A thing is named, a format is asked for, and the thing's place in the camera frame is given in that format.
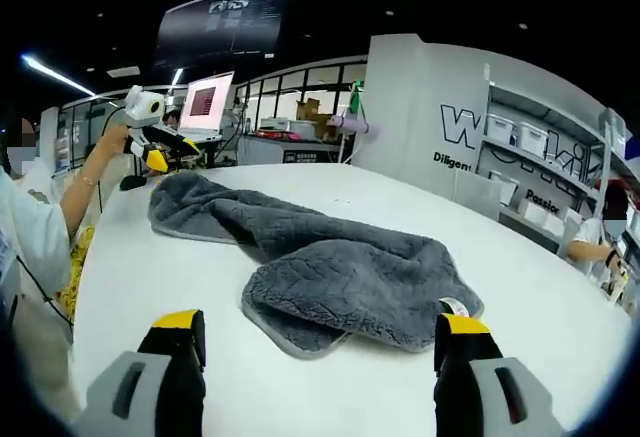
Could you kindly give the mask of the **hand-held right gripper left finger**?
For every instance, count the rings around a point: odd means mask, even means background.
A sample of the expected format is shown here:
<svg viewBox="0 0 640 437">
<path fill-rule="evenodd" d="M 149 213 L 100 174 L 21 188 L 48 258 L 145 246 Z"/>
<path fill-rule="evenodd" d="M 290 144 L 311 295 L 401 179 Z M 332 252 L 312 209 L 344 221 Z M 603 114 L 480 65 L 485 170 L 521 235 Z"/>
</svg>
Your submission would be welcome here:
<svg viewBox="0 0 640 437">
<path fill-rule="evenodd" d="M 122 353 L 89 386 L 86 436 L 200 436 L 206 384 L 204 313 L 156 320 L 138 349 Z"/>
</svg>

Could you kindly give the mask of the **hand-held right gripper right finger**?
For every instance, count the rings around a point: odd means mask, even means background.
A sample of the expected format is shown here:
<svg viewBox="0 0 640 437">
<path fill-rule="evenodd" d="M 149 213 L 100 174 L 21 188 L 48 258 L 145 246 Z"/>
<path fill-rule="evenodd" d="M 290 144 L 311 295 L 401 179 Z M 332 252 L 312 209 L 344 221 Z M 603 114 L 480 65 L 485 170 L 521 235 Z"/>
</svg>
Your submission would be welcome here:
<svg viewBox="0 0 640 437">
<path fill-rule="evenodd" d="M 518 359 L 505 357 L 480 321 L 436 321 L 434 387 L 438 436 L 563 436 L 552 396 Z"/>
</svg>

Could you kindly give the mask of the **person's left hand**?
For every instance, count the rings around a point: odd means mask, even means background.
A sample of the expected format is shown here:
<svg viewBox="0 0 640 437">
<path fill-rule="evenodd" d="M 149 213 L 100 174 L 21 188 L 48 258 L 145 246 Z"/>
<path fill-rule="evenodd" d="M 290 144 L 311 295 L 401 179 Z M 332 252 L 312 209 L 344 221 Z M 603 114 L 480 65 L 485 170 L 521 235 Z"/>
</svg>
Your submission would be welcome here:
<svg viewBox="0 0 640 437">
<path fill-rule="evenodd" d="M 122 154 L 129 138 L 129 129 L 124 124 L 116 124 L 107 129 L 100 139 L 101 149 L 109 158 Z"/>
</svg>

